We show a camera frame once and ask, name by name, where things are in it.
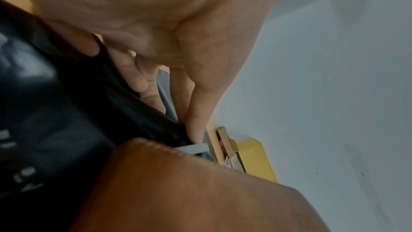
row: black bag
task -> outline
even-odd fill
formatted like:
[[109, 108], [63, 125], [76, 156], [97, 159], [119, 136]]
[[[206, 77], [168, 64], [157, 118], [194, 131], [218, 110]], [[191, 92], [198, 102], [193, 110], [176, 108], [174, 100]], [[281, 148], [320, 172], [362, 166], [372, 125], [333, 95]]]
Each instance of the black bag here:
[[127, 86], [96, 41], [99, 55], [86, 57], [0, 1], [1, 231], [66, 230], [107, 156], [127, 140], [191, 144], [183, 125]]

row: hand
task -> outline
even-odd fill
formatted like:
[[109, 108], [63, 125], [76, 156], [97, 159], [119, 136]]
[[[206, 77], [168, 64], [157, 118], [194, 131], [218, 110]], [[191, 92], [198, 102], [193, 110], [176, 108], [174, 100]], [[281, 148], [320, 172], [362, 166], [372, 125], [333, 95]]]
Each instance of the hand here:
[[100, 34], [129, 86], [163, 113], [156, 75], [160, 65], [168, 66], [178, 119], [191, 141], [201, 143], [275, 0], [31, 1], [35, 12], [85, 55], [99, 52], [90, 32]]

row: white surface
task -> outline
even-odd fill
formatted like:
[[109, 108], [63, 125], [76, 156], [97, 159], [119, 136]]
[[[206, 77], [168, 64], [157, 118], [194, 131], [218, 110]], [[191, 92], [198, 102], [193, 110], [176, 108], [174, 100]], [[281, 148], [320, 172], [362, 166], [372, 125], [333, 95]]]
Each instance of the white surface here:
[[411, 19], [412, 0], [279, 0], [215, 112], [333, 232], [412, 231]]

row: brown leather surface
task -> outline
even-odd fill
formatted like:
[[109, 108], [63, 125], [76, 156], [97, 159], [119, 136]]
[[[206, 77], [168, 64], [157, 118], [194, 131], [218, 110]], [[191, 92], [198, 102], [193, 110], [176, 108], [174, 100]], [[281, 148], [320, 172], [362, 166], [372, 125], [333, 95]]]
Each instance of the brown leather surface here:
[[70, 231], [329, 229], [295, 189], [133, 140], [113, 153]]

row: finger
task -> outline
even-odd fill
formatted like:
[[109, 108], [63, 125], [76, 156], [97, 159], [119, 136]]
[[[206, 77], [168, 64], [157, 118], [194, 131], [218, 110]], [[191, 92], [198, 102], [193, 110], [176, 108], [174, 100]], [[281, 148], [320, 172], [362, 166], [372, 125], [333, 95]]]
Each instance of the finger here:
[[132, 90], [141, 93], [147, 90], [148, 82], [136, 66], [134, 57], [129, 50], [120, 50], [110, 45], [107, 51], [119, 73]]
[[96, 56], [99, 51], [99, 45], [91, 33], [84, 32], [78, 28], [67, 25], [62, 22], [45, 20], [57, 34], [66, 40], [74, 49], [86, 56]]
[[183, 124], [186, 121], [193, 88], [194, 83], [184, 69], [170, 69], [170, 95], [175, 106], [177, 119]]
[[155, 61], [140, 56], [136, 56], [135, 62], [148, 83], [147, 89], [140, 93], [140, 99], [158, 111], [166, 113], [156, 81], [160, 65]]
[[202, 143], [205, 126], [226, 89], [227, 86], [214, 90], [194, 87], [185, 121], [186, 132], [194, 144]]

